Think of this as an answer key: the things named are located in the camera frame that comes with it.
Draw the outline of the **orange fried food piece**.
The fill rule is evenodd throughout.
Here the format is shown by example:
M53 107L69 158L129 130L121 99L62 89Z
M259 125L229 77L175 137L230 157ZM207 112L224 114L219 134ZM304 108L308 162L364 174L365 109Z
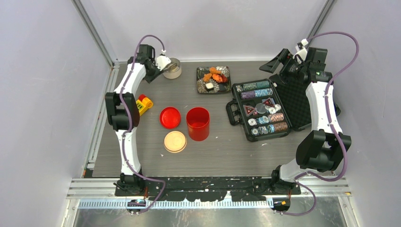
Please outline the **orange fried food piece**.
M203 80L205 83L209 83L209 81L210 81L210 79L212 78L212 76L213 76L212 73L205 74L202 80Z

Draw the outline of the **white black sushi piece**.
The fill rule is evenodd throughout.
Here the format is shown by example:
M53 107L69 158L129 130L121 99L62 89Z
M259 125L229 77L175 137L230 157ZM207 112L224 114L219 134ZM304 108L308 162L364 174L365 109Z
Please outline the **white black sushi piece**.
M207 92L213 91L214 87L215 87L214 84L211 82L205 84L205 89Z

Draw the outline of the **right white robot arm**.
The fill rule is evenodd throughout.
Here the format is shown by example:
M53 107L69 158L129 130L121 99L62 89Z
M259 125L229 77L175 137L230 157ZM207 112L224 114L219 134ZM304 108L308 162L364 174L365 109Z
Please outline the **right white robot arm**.
M260 70L274 73L279 64L283 67L274 76L290 82L298 80L306 85L311 112L311 132L298 145L296 157L271 173L270 189L276 194L292 190L298 179L306 175L334 171L339 164L347 164L345 155L352 141L343 134L334 110L333 75L325 71L327 50L309 48L304 58L282 49Z

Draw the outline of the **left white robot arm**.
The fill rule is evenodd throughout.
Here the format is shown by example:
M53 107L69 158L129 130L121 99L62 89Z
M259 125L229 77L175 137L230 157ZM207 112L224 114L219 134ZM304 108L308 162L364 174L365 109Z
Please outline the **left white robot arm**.
M150 83L161 74L155 56L152 46L139 45L136 55L128 60L120 84L105 95L107 120L116 133L122 160L120 179L116 185L134 196L141 195L145 190L136 143L140 114L134 95L143 80Z

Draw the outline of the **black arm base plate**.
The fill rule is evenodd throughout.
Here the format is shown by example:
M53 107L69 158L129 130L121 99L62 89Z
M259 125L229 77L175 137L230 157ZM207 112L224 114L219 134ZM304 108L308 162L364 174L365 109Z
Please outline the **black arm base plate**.
M263 176L157 177L154 181L123 177L114 183L116 196L140 196L150 201L263 201L266 196L299 195L298 186L279 185Z

